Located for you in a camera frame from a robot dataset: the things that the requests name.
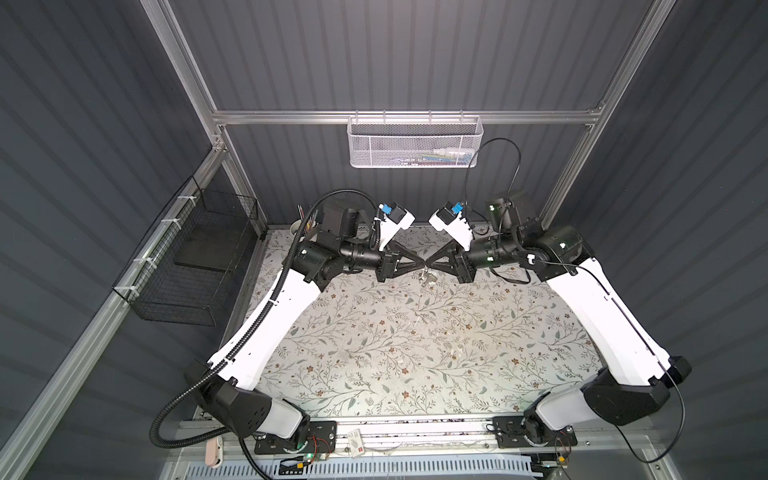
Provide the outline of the silver metal key holder plate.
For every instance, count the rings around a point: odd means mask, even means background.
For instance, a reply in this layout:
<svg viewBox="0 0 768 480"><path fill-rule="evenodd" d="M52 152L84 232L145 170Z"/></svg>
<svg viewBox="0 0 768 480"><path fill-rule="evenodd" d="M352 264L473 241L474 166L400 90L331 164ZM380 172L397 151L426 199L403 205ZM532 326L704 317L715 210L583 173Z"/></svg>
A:
<svg viewBox="0 0 768 480"><path fill-rule="evenodd" d="M420 282L424 287L434 286L438 281L438 276L430 269L424 269L420 274Z"/></svg>

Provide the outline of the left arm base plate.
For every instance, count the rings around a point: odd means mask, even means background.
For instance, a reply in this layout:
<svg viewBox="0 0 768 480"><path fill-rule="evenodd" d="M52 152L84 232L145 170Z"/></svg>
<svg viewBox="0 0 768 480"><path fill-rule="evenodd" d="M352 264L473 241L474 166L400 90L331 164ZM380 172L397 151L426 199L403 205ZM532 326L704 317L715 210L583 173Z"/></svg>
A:
<svg viewBox="0 0 768 480"><path fill-rule="evenodd" d="M338 423L311 420L289 438L273 434L257 434L253 452L256 455L330 454L335 451Z"/></svg>

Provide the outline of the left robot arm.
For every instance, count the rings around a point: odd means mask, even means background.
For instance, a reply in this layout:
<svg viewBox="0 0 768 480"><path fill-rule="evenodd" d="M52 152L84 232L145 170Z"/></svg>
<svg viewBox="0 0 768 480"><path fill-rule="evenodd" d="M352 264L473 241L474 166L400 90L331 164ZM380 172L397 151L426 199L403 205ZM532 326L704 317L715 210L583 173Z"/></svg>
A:
<svg viewBox="0 0 768 480"><path fill-rule="evenodd" d="M310 417L286 400L258 391L275 349L298 317L342 274L374 272L377 281L418 270L422 260L394 239L414 215L393 203L378 206L366 238L361 211L340 203L321 206L312 228L299 231L295 254L284 263L267 297L209 360L211 379L194 394L198 405L239 438L266 434L302 446Z"/></svg>

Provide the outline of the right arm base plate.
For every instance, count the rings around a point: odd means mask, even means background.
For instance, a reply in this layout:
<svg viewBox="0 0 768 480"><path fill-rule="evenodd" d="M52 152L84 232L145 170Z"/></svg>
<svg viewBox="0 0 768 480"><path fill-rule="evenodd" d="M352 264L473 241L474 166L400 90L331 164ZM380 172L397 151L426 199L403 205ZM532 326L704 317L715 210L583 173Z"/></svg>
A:
<svg viewBox="0 0 768 480"><path fill-rule="evenodd" d="M499 448L549 448L578 445L572 427L555 431L541 421L522 415L495 416L486 425L486 430L496 439Z"/></svg>

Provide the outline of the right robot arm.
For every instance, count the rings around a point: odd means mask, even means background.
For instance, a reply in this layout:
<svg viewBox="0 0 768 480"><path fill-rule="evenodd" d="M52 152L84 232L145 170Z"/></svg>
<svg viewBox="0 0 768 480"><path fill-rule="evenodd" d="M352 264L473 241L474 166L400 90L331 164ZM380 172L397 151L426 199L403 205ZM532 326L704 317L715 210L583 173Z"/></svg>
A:
<svg viewBox="0 0 768 480"><path fill-rule="evenodd" d="M481 269L511 264L534 273L565 301L604 363L582 383L540 395L515 433L546 446L578 423L601 419L620 428L658 412L690 375L690 362L670 355L646 332L574 228L544 229L517 198L493 199L486 208L493 233L484 238L474 236L463 204L436 210L430 225L451 239L427 259L427 267L463 284Z"/></svg>

